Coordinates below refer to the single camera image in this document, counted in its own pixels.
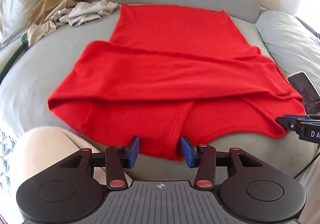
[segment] brown cloth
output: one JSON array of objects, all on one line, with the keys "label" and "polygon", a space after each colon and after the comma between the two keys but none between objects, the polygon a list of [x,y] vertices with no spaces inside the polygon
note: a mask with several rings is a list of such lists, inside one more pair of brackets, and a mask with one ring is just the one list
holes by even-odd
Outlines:
[{"label": "brown cloth", "polygon": [[41,25],[48,21],[55,12],[63,8],[73,8],[78,2],[91,0],[41,0],[32,10],[28,23]]}]

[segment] red fabric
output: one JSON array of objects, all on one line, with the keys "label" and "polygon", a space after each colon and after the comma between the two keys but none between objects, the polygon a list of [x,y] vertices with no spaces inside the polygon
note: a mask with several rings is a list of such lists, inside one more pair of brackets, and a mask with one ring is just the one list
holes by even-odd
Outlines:
[{"label": "red fabric", "polygon": [[280,138],[274,119],[304,114],[301,101],[225,12],[123,4],[110,41],[85,48],[48,106],[94,141],[138,135],[141,153],[179,160],[181,135],[195,144],[235,132]]}]

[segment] pillow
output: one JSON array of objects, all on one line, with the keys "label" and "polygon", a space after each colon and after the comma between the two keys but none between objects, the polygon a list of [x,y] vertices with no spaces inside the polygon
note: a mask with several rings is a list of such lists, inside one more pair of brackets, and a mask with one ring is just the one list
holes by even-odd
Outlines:
[{"label": "pillow", "polygon": [[320,41],[295,17],[264,11],[256,27],[272,58],[285,76],[304,71],[320,91]]},{"label": "pillow", "polygon": [[0,48],[30,27],[27,20],[40,0],[0,0]]}]

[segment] green strap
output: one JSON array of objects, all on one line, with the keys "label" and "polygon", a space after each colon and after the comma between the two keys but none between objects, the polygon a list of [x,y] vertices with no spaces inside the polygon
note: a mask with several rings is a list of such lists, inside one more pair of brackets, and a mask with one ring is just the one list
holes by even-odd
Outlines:
[{"label": "green strap", "polygon": [[12,57],[7,61],[7,63],[5,64],[5,66],[3,67],[3,69],[0,72],[0,84],[2,82],[2,80],[4,79],[4,77],[7,75],[7,73],[9,72],[10,68],[12,67],[12,65],[15,63],[15,61],[19,58],[19,56],[26,50],[29,49],[28,47],[28,39],[27,36],[24,34],[21,37],[21,42],[22,44],[20,45],[20,47],[15,51],[15,53],[12,55]]}]

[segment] phone screen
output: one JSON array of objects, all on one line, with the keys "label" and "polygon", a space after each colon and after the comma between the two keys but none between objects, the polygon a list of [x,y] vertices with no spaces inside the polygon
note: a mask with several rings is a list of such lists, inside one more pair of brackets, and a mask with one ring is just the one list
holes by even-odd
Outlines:
[{"label": "phone screen", "polygon": [[302,104],[307,114],[320,113],[320,96],[305,73],[289,76],[288,82],[303,97]]}]

